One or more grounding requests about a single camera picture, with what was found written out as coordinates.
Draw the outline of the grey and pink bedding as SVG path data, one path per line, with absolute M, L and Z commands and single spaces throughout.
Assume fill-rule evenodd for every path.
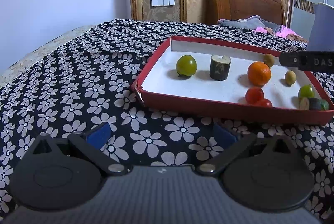
M 298 35 L 292 29 L 287 28 L 285 25 L 278 25 L 276 23 L 266 21 L 262 19 L 259 15 L 254 15 L 246 19 L 237 20 L 220 19 L 217 22 L 217 25 L 223 27 L 248 29 L 254 32 L 267 33 L 276 37 L 281 37 L 292 41 L 308 43 L 308 40 Z

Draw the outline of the orange mandarin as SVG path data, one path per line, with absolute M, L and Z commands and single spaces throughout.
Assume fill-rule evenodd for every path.
M 263 62 L 253 62 L 247 69 L 247 77 L 253 85 L 263 87 L 271 79 L 271 70 Z

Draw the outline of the red tomato front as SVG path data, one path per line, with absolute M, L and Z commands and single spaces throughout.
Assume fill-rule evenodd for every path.
M 248 104 L 254 105 L 264 99 L 264 91 L 260 87 L 252 87 L 247 90 L 245 99 Z

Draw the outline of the dark sugarcane piece small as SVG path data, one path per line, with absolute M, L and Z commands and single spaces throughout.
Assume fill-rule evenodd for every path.
M 210 77 L 216 81 L 226 80 L 228 78 L 230 65 L 231 58 L 229 56 L 211 56 L 211 64 L 209 70 Z

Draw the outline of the green cucumber chunk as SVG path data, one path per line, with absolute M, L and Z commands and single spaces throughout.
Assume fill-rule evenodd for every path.
M 321 109 L 322 110 L 329 110 L 329 103 L 328 103 L 327 100 L 321 99 L 320 104 L 321 104 Z

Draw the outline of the brown kiwi fruit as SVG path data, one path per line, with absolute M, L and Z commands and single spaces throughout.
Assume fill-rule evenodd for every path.
M 271 68 L 275 64 L 275 58 L 272 54 L 265 54 L 263 56 L 263 63 Z

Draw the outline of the small red cherry tomato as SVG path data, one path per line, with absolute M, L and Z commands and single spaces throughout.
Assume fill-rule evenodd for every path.
M 255 103 L 255 106 L 267 107 L 267 108 L 273 107 L 272 102 L 266 98 L 259 100 L 257 103 Z

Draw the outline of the green tomato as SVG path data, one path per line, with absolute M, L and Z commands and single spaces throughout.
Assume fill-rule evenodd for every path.
M 197 63 L 193 56 L 184 55 L 176 63 L 176 71 L 180 76 L 192 77 L 197 71 Z
M 298 99 L 314 98 L 315 92 L 312 85 L 304 85 L 298 91 Z

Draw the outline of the red shallow cardboard tray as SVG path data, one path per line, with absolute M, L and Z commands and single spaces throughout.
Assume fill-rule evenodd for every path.
M 158 110 L 273 124 L 329 122 L 333 117 L 332 107 L 321 111 L 299 109 L 298 91 L 304 85 L 312 85 L 317 98 L 329 98 L 316 77 L 311 72 L 296 71 L 296 83 L 288 86 L 284 81 L 288 68 L 279 62 L 271 68 L 271 79 L 263 87 L 264 97 L 273 107 L 246 102 L 245 94 L 251 88 L 247 69 L 267 53 L 266 48 L 241 43 L 173 36 L 153 53 L 132 89 L 143 105 Z M 190 78 L 176 71 L 177 61 L 184 55 L 193 56 L 197 63 L 197 71 Z M 209 75 L 213 55 L 231 58 L 228 78 L 224 81 L 216 81 Z

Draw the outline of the wooden bed headboard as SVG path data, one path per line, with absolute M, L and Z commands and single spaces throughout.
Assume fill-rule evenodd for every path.
M 237 20 L 258 15 L 264 20 L 284 24 L 281 0 L 205 0 L 204 23 L 216 24 L 220 19 Z

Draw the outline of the yellow-brown longan fruit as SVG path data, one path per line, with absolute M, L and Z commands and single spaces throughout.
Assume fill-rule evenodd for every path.
M 296 82 L 296 79 L 297 77 L 294 71 L 289 70 L 285 73 L 285 82 L 288 86 L 292 86 Z

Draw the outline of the black floral tablecloth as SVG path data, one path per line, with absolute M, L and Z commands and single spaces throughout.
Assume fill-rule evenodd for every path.
M 124 165 L 197 166 L 221 152 L 223 145 L 212 133 L 216 120 L 143 107 L 131 91 L 147 59 L 171 36 L 225 39 L 280 52 L 306 48 L 252 31 L 120 19 L 60 46 L 1 89 L 1 223 L 18 207 L 9 188 L 14 169 L 40 133 L 66 142 L 69 134 L 107 122 L 111 136 L 102 152 Z M 283 134 L 291 139 L 315 176 L 305 208 L 321 221 L 333 217 L 333 119 L 322 126 L 239 120 L 221 121 L 240 135 L 253 131 L 259 138 Z M 201 197 L 198 205 L 215 201 L 212 195 Z M 191 202 L 172 197 L 167 205 L 147 203 L 147 210 L 136 204 L 135 213 L 149 213 L 152 223 L 195 223 L 197 213 L 185 211 Z M 139 216 L 130 223 L 150 223 Z

